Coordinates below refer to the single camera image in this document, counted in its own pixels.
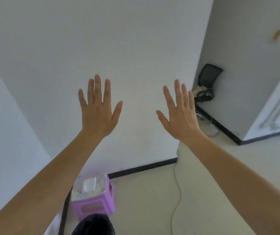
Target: black baseboard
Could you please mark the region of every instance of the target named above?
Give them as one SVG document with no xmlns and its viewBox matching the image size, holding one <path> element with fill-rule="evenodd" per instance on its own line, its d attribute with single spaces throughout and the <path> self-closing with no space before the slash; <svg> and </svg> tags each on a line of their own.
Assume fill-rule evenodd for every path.
<svg viewBox="0 0 280 235">
<path fill-rule="evenodd" d="M 248 140 L 241 140 L 235 134 L 233 134 L 231 131 L 229 131 L 223 125 L 221 125 L 219 122 L 217 122 L 212 116 L 210 116 L 208 113 L 206 113 L 197 104 L 195 105 L 195 110 L 200 112 L 206 119 L 211 121 L 219 130 L 221 130 L 224 134 L 226 134 L 237 145 L 245 145 L 245 144 L 249 144 L 249 143 L 252 143 L 252 142 L 257 142 L 257 141 L 260 141 L 260 140 L 264 140 L 264 139 L 267 139 L 267 138 L 271 138 L 271 137 L 275 137 L 275 136 L 279 136 L 280 135 L 280 132 L 278 132 L 278 133 L 268 134 L 268 135 L 265 135 L 265 136 L 262 136 L 262 137 L 258 137 L 258 138 L 252 138 L 252 139 L 248 139 Z"/>
<path fill-rule="evenodd" d="M 153 169 L 153 168 L 177 163 L 177 160 L 178 160 L 178 158 L 172 158 L 172 159 L 164 160 L 164 161 L 161 161 L 161 162 L 155 162 L 155 163 L 144 165 L 144 166 L 134 167 L 134 168 L 127 169 L 127 170 L 110 173 L 110 174 L 108 174 L 108 177 L 110 179 L 113 179 L 113 178 L 117 178 L 117 177 L 121 177 L 121 176 L 126 176 L 126 175 L 130 175 L 130 174 L 133 174 L 133 173 L 146 171 L 146 170 L 150 170 L 150 169 Z M 69 194 L 68 194 L 68 196 L 65 200 L 65 203 L 64 203 L 58 235 L 64 235 L 64 230 L 65 230 L 65 225 L 66 225 L 66 220 L 67 220 L 68 207 L 69 207 L 69 203 L 70 203 L 70 196 L 71 196 L 71 191 L 69 192 Z"/>
</svg>

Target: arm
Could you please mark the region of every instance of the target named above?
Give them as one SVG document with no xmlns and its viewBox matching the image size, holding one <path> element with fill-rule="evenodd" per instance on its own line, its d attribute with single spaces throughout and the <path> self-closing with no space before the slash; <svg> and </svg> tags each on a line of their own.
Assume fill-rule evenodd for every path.
<svg viewBox="0 0 280 235">
<path fill-rule="evenodd" d="M 88 104 L 82 89 L 78 93 L 82 130 L 0 211 L 0 235 L 44 234 L 87 159 L 117 125 L 122 102 L 117 104 L 112 114 L 110 81 L 105 81 L 103 103 L 101 79 L 98 75 L 95 75 L 94 90 L 93 86 L 94 80 L 90 79 Z"/>
<path fill-rule="evenodd" d="M 232 205 L 257 235 L 280 235 L 280 191 L 246 165 L 216 146 L 199 129 L 191 91 L 175 81 L 176 103 L 163 88 L 169 121 L 157 111 L 164 128 L 185 143 L 211 173 Z"/>
</svg>

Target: finger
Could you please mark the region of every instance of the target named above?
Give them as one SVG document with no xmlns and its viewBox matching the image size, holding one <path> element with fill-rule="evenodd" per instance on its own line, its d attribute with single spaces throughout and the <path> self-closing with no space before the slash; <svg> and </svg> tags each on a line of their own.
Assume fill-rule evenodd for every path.
<svg viewBox="0 0 280 235">
<path fill-rule="evenodd" d="M 90 79 L 89 80 L 89 85 L 87 87 L 87 103 L 88 104 L 93 104 L 94 103 L 94 80 Z"/>
<path fill-rule="evenodd" d="M 169 123 L 168 119 L 165 117 L 165 115 L 160 110 L 157 110 L 156 113 L 158 115 L 158 119 L 160 120 L 161 124 L 164 126 L 165 130 L 167 132 L 169 132 L 170 123 Z"/>
<path fill-rule="evenodd" d="M 104 88 L 104 99 L 103 99 L 104 104 L 110 105 L 111 103 L 111 98 L 110 98 L 110 80 L 106 79 L 105 80 L 105 88 Z"/>
<path fill-rule="evenodd" d="M 189 97 L 188 97 L 188 92 L 185 84 L 181 85 L 181 92 L 182 92 L 182 97 L 184 101 L 184 106 L 189 107 Z"/>
<path fill-rule="evenodd" d="M 95 84 L 94 84 L 94 103 L 102 103 L 102 89 L 101 89 L 101 78 L 99 75 L 95 75 Z"/>
<path fill-rule="evenodd" d="M 177 107 L 183 107 L 184 101 L 182 99 L 182 93 L 180 90 L 180 83 L 179 80 L 175 80 L 175 93 L 176 93 L 176 103 Z"/>
<path fill-rule="evenodd" d="M 82 90 L 82 89 L 79 89 L 79 91 L 78 91 L 78 97 L 79 97 L 79 102 L 80 102 L 81 108 L 82 108 L 83 106 L 86 106 L 86 105 L 87 105 L 87 102 L 85 101 L 85 98 L 84 98 L 84 94 L 83 94 L 83 90 Z"/>
<path fill-rule="evenodd" d="M 191 90 L 188 92 L 188 95 L 189 95 L 189 106 L 190 106 L 190 109 L 191 110 L 195 110 L 195 99 L 193 97 L 193 93 L 192 93 Z"/>
<path fill-rule="evenodd" d="M 118 104 L 116 105 L 116 107 L 114 109 L 113 116 L 112 116 L 113 127 L 115 127 L 118 123 L 119 116 L 120 116 L 120 113 L 122 110 L 122 104 L 123 104 L 123 102 L 118 102 Z"/>
<path fill-rule="evenodd" d="M 168 110 L 173 111 L 176 106 L 175 106 L 175 103 L 173 101 L 172 96 L 169 93 L 169 90 L 168 90 L 167 86 L 163 87 L 163 92 L 164 92 L 164 96 L 165 96 L 165 99 L 166 99 L 166 102 L 167 102 Z"/>
</svg>

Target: white paper on stool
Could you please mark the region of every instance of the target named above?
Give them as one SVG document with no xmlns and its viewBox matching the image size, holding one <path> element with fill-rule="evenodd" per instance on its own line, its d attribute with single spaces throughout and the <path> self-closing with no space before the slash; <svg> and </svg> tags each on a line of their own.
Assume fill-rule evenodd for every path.
<svg viewBox="0 0 280 235">
<path fill-rule="evenodd" d="M 96 177 L 86 179 L 83 181 L 82 192 L 90 192 L 95 190 L 96 187 Z"/>
</svg>

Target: black trash can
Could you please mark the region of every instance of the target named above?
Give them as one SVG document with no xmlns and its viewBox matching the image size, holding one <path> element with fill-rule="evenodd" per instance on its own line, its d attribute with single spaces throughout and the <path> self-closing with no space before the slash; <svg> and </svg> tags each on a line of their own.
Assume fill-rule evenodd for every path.
<svg viewBox="0 0 280 235">
<path fill-rule="evenodd" d="M 107 215 L 91 214 L 77 225 L 71 235 L 115 235 L 115 230 Z"/>
</svg>

